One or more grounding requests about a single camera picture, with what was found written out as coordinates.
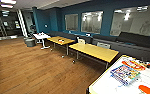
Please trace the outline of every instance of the blue wall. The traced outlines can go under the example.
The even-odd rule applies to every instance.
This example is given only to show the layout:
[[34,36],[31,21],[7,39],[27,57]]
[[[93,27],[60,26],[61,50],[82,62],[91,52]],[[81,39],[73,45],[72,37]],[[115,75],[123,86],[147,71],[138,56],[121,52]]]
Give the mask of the blue wall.
[[150,0],[93,0],[73,6],[64,7],[61,9],[47,9],[45,10],[47,12],[46,15],[43,14],[43,11],[37,9],[34,9],[33,12],[35,12],[35,24],[38,24],[37,29],[39,29],[39,31],[42,31],[40,27],[43,27],[44,24],[50,24],[51,28],[49,28],[48,30],[68,32],[65,30],[65,15],[78,14],[78,31],[72,31],[72,33],[85,35],[85,32],[81,32],[82,13],[103,11],[104,13],[100,34],[110,36],[111,23],[113,20],[113,14],[115,9],[145,5],[150,5]]
[[62,8],[62,31],[65,31],[65,15],[78,14],[78,31],[81,32],[81,16],[85,12],[103,11],[101,35],[110,36],[115,9],[150,5],[150,0],[94,0]]
[[51,31],[49,12],[39,10],[36,7],[33,7],[32,9],[37,33],[40,33],[42,31],[44,33],[48,33],[49,31]]

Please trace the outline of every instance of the window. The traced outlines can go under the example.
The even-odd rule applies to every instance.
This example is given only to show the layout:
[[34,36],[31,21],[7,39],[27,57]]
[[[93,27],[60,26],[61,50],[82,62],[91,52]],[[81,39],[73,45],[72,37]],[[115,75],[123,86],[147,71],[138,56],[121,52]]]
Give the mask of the window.
[[66,30],[78,30],[78,14],[65,15]]
[[100,33],[103,11],[82,13],[82,32]]
[[119,36],[121,32],[150,36],[150,6],[115,10],[110,35]]

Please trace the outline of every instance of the table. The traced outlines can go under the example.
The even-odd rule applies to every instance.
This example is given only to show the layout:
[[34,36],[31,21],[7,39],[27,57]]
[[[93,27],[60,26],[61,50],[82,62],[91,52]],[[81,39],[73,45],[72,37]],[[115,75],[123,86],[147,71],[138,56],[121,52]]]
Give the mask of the table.
[[67,38],[63,38],[60,36],[56,36],[56,37],[52,37],[52,38],[48,38],[48,40],[52,41],[54,43],[54,48],[55,48],[55,43],[60,44],[60,45],[65,45],[66,44],[66,48],[67,48],[67,55],[69,54],[69,43],[74,42],[75,40],[71,40],[71,39],[67,39]]
[[45,49],[45,48],[49,48],[50,46],[48,46],[48,47],[45,47],[45,41],[44,41],[44,39],[45,38],[50,38],[50,36],[48,36],[48,35],[46,35],[46,34],[44,34],[44,35],[37,35],[37,34],[33,34],[35,37],[36,37],[36,39],[38,39],[39,40],[39,42],[37,42],[37,43],[42,43],[42,48],[41,49]]
[[77,59],[78,59],[78,51],[80,51],[80,52],[86,53],[88,55],[91,55],[93,57],[106,61],[107,62],[106,69],[108,67],[108,63],[110,63],[113,60],[113,58],[119,53],[118,51],[105,49],[105,48],[98,47],[92,44],[76,43],[76,44],[70,45],[69,47],[77,50]]
[[138,89],[139,85],[150,88],[150,69],[139,71],[140,78],[129,86],[122,85],[115,78],[111,77],[110,71],[122,65],[125,59],[134,60],[129,56],[120,57],[108,70],[106,70],[95,82],[89,86],[90,94],[144,94]]

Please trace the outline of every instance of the glass partition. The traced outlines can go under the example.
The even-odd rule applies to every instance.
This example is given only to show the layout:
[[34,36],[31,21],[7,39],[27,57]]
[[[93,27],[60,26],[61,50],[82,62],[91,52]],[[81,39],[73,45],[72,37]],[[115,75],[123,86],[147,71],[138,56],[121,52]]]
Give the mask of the glass partition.
[[110,35],[119,36],[121,32],[150,36],[150,6],[115,10]]
[[66,30],[78,30],[78,14],[65,15]]
[[16,12],[8,10],[0,11],[0,37],[18,35],[22,36],[19,19]]
[[82,32],[100,33],[103,11],[82,13]]

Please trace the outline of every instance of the book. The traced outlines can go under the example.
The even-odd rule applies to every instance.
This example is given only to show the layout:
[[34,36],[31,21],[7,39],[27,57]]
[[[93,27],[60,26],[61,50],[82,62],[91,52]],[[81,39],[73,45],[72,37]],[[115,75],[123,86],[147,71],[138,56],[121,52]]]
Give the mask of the book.
[[126,65],[121,65],[111,70],[110,73],[112,74],[112,77],[114,77],[125,86],[134,82],[140,75],[140,72]]

